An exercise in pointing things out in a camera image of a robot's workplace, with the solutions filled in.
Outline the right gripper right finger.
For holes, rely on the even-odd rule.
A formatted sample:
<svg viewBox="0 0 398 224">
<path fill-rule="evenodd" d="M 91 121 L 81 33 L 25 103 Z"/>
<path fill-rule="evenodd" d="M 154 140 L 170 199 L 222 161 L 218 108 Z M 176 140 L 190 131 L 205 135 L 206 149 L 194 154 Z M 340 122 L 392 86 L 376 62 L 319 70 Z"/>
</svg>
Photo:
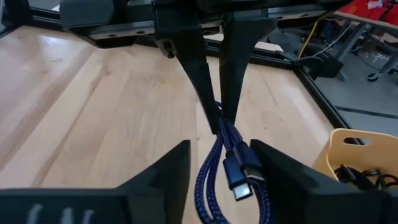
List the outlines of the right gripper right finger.
<svg viewBox="0 0 398 224">
<path fill-rule="evenodd" d="M 275 224 L 398 224 L 398 190 L 342 184 L 253 139 Z"/>
</svg>

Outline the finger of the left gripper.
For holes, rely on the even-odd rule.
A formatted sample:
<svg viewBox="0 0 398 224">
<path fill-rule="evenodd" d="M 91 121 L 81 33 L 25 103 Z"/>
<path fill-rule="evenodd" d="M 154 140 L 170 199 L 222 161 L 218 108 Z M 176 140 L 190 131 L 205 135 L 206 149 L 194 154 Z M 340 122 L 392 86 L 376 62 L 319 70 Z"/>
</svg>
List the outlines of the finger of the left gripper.
<svg viewBox="0 0 398 224">
<path fill-rule="evenodd" d="M 213 134 L 218 112 L 206 60 L 205 40 L 197 17 L 184 9 L 155 10 L 155 42 L 167 58 L 177 58 L 190 79 Z"/>
<path fill-rule="evenodd" d="M 223 26 L 219 71 L 223 116 L 236 121 L 244 74 L 256 44 L 276 28 L 276 20 L 231 19 Z"/>
</svg>

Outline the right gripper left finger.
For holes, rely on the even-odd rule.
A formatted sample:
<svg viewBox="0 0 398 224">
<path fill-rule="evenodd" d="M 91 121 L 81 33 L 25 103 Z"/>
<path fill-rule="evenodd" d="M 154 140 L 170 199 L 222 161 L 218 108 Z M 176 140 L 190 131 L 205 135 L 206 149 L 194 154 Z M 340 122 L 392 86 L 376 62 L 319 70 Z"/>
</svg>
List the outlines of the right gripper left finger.
<svg viewBox="0 0 398 224">
<path fill-rule="evenodd" d="M 180 224 L 190 141 L 113 189 L 0 190 L 0 224 Z"/>
</svg>

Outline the orange plastic bin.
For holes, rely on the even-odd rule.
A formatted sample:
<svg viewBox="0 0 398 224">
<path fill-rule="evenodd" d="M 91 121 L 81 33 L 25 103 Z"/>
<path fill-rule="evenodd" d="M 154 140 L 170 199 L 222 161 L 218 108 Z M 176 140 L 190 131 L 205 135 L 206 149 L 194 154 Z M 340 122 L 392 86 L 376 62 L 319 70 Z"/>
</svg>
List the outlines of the orange plastic bin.
<svg viewBox="0 0 398 224">
<path fill-rule="evenodd" d="M 335 129 L 312 168 L 359 190 L 398 190 L 398 138 Z"/>
</svg>

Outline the grey-legged wooden table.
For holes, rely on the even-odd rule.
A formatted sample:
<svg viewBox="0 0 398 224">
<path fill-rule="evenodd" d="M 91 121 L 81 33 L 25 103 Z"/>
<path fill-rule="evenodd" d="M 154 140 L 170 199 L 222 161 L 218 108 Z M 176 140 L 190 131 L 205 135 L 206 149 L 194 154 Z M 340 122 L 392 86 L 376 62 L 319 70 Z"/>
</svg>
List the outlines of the grey-legged wooden table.
<svg viewBox="0 0 398 224">
<path fill-rule="evenodd" d="M 335 16 L 339 16 L 346 19 L 345 26 L 349 28 L 352 22 L 357 22 L 358 25 L 353 29 L 352 33 L 348 36 L 348 38 L 342 43 L 341 48 L 336 54 L 336 57 L 341 62 L 346 58 L 348 52 L 352 49 L 355 42 L 359 39 L 359 37 L 365 31 L 367 25 L 372 25 L 374 27 L 379 27 L 380 29 L 387 30 L 392 32 L 394 37 L 398 38 L 398 25 L 390 24 L 385 21 L 373 20 L 367 17 L 359 17 L 353 14 L 348 14 L 345 12 L 337 11 L 335 12 Z M 398 64 L 398 49 L 391 49 L 392 55 L 389 60 L 383 65 L 382 68 L 378 69 L 376 73 L 371 73 L 368 75 L 367 79 L 369 82 L 375 82 L 378 80 L 380 76 L 388 73 L 392 70 L 393 66 Z"/>
</svg>

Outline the red storage bins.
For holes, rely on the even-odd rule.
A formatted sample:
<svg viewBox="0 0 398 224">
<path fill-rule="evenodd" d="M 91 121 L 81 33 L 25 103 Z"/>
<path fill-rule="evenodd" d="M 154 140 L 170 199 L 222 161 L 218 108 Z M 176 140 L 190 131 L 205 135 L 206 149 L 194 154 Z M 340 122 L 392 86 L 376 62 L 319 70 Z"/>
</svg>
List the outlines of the red storage bins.
<svg viewBox="0 0 398 224">
<path fill-rule="evenodd" d="M 398 0 L 353 0 L 338 11 L 398 26 Z"/>
</svg>

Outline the black frame corner bracket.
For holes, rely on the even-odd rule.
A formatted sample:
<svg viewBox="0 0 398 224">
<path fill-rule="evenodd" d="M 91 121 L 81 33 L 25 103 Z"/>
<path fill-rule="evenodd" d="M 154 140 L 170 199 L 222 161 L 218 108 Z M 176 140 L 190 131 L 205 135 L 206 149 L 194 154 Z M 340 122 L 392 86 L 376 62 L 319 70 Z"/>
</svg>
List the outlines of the black frame corner bracket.
<svg viewBox="0 0 398 224">
<path fill-rule="evenodd" d="M 321 50 L 321 48 L 314 45 L 309 45 L 303 51 L 300 58 L 292 52 L 283 52 L 277 50 L 276 52 L 281 55 L 284 59 L 292 62 L 296 67 L 307 68 L 307 74 L 316 80 L 318 77 L 334 78 L 343 67 L 343 63 L 338 59 L 334 58 L 328 52 L 322 52 L 315 55 Z"/>
</svg>

